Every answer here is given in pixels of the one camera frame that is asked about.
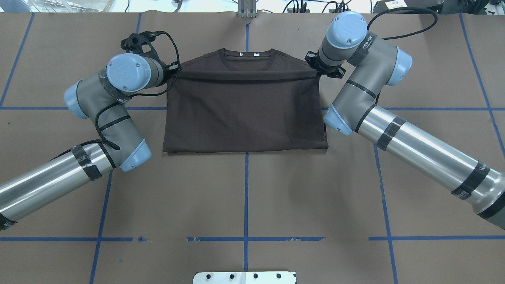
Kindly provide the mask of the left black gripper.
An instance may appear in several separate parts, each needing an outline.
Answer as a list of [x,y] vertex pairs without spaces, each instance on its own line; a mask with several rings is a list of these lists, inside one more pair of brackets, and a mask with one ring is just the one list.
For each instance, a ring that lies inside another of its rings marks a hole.
[[[171,64],[164,63],[153,47],[153,42],[156,38],[163,35],[169,38],[176,53],[176,61]],[[179,50],[173,38],[166,31],[144,31],[140,34],[130,34],[128,38],[121,41],[121,49],[127,53],[138,54],[139,56],[157,61],[162,67],[163,79],[178,78],[179,72],[181,71]]]

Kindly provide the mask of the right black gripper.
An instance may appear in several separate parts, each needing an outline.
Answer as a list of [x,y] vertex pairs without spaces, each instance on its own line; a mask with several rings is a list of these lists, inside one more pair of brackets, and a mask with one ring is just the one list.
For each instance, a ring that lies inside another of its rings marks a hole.
[[343,78],[346,70],[341,66],[330,66],[322,61],[318,53],[308,51],[305,56],[305,61],[308,65],[316,70],[317,76],[325,75],[329,78]]

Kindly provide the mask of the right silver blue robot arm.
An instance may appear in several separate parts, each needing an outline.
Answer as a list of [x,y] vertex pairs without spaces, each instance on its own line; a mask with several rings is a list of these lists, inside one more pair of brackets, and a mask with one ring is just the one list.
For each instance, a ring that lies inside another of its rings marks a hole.
[[345,62],[354,67],[323,115],[328,127],[364,137],[467,202],[483,220],[504,228],[503,172],[378,104],[384,87],[396,86],[408,74],[413,58],[371,31],[362,14],[337,14],[319,49],[308,51],[305,60],[319,76],[330,78],[344,76]]

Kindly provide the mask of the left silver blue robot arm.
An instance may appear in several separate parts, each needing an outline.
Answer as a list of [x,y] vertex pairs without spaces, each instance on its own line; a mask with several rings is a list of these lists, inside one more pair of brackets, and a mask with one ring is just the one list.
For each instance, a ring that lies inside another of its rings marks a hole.
[[168,83],[170,90],[178,78],[180,56],[169,37],[176,60],[164,63],[153,47],[166,31],[130,34],[121,41],[123,54],[106,67],[80,80],[64,93],[68,110],[76,117],[90,119],[99,138],[76,144],[47,163],[1,185],[1,230],[49,205],[113,169],[128,172],[151,157],[146,139],[140,133],[125,104],[141,90]]

